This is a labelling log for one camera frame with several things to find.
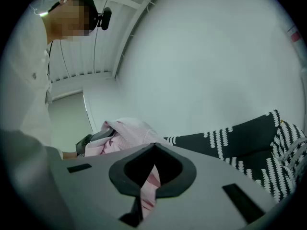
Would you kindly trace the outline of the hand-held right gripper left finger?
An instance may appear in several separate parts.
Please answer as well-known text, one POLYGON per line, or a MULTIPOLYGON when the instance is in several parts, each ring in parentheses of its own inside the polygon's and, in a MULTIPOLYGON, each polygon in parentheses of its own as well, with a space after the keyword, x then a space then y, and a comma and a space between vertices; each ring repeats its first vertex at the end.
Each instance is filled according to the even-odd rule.
POLYGON ((107 155, 62 160, 47 148, 47 225, 53 230, 154 230, 154 213, 142 218, 141 188, 125 174, 129 161, 154 144, 107 155))

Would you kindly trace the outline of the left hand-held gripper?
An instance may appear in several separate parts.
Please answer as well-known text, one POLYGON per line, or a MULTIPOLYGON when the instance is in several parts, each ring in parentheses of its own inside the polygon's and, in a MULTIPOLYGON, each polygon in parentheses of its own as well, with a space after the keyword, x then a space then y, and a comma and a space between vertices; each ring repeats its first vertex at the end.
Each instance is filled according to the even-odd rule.
POLYGON ((103 138, 112 137, 114 133, 115 133, 115 130, 109 127, 107 129, 101 130, 100 132, 94 135, 91 135, 91 134, 87 135, 75 145, 77 156, 85 155, 85 148, 87 144, 91 142, 91 140, 96 141, 96 140, 100 140, 103 138))

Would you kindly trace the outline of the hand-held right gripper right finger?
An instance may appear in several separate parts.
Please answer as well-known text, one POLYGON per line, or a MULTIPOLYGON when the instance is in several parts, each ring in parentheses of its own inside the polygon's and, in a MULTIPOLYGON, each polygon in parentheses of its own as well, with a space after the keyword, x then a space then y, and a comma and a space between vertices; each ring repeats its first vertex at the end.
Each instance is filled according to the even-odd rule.
POLYGON ((180 196, 158 199, 141 223, 143 230, 263 230, 291 199, 276 202, 263 187, 220 159, 175 146, 168 149, 193 162, 196 179, 180 196), (236 184, 264 216, 247 224, 222 189, 229 184, 236 184))

